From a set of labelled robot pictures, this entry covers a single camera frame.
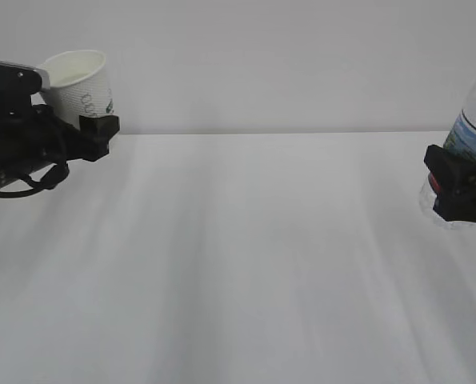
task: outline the paper cup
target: paper cup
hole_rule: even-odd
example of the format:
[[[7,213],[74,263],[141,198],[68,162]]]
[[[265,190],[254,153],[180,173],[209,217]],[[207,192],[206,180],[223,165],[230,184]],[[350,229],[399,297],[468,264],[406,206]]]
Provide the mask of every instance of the paper cup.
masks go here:
[[[41,92],[46,104],[63,121],[79,128],[79,116],[100,118],[113,114],[106,56],[97,50],[64,52],[38,68],[47,71],[50,89]]]

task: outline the plastic water bottle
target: plastic water bottle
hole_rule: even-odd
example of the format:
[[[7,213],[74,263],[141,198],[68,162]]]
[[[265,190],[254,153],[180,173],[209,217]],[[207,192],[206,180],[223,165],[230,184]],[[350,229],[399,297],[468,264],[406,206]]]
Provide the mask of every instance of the plastic water bottle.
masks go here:
[[[444,141],[443,147],[457,156],[476,161],[476,83],[466,99],[462,112],[456,119],[453,129]],[[434,192],[436,188],[438,185],[430,174],[419,194],[422,212],[431,217],[436,224],[445,228],[455,229],[469,226],[470,224],[467,222],[446,222],[433,211],[437,197]]]

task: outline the robotic arm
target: robotic arm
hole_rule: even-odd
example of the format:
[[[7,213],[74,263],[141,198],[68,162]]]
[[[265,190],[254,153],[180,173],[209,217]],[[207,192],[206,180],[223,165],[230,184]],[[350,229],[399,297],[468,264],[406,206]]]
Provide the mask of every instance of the robotic arm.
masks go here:
[[[434,211],[448,222],[476,222],[476,162],[429,146],[424,163],[437,194]]]
[[[2,192],[0,198],[22,198],[52,190],[69,175],[68,161],[96,162],[109,153],[120,131],[117,116],[80,116],[80,130],[54,115],[47,105],[32,105],[31,95],[49,88],[44,70],[0,62],[0,189],[17,180],[30,188]],[[31,174],[53,165],[38,181]]]

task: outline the white tabletop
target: white tabletop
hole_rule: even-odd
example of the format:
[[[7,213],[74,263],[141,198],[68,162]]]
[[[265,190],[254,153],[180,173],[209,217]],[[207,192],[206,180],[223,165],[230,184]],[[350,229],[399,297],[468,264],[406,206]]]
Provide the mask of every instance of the white tabletop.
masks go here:
[[[121,136],[0,201],[0,383],[476,384],[444,133]]]

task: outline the cup logo print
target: cup logo print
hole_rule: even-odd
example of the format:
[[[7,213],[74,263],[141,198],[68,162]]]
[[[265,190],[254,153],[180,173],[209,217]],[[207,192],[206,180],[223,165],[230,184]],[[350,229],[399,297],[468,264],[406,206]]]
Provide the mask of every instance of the cup logo print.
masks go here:
[[[89,118],[96,118],[97,112],[95,111],[95,105],[92,103],[92,95],[84,94],[81,96],[81,104],[83,104],[83,110]]]

